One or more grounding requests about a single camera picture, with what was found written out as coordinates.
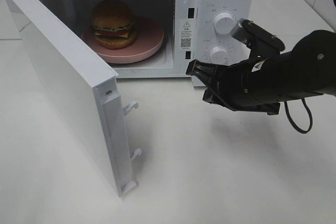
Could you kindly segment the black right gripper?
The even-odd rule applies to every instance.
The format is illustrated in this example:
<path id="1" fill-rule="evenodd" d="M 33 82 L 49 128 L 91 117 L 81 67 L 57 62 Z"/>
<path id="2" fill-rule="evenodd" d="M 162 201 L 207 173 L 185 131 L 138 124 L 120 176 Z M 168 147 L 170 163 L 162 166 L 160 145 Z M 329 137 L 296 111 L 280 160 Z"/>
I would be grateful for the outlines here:
<path id="1" fill-rule="evenodd" d="M 261 102 L 256 98 L 252 85 L 253 67 L 266 59 L 279 56 L 285 50 L 284 43 L 276 36 L 264 30 L 253 21 L 240 19 L 230 35 L 248 45 L 248 42 L 261 41 L 266 45 L 251 44 L 247 60 L 231 66 L 201 62 L 197 59 L 189 62 L 186 74 L 197 77 L 207 89 L 203 101 L 217 104 L 232 111 L 265 112 L 268 115 L 279 113 L 279 102 Z"/>

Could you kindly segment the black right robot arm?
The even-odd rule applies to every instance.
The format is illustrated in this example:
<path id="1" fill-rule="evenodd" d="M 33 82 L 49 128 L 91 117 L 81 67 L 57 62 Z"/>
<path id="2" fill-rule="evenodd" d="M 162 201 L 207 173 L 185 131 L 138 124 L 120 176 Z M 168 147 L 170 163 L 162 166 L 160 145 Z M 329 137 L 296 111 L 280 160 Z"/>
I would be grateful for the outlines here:
<path id="1" fill-rule="evenodd" d="M 335 94 L 335 33 L 315 30 L 292 51 L 230 66 L 193 60 L 186 74 L 205 84 L 207 103 L 278 114 L 281 102 Z"/>

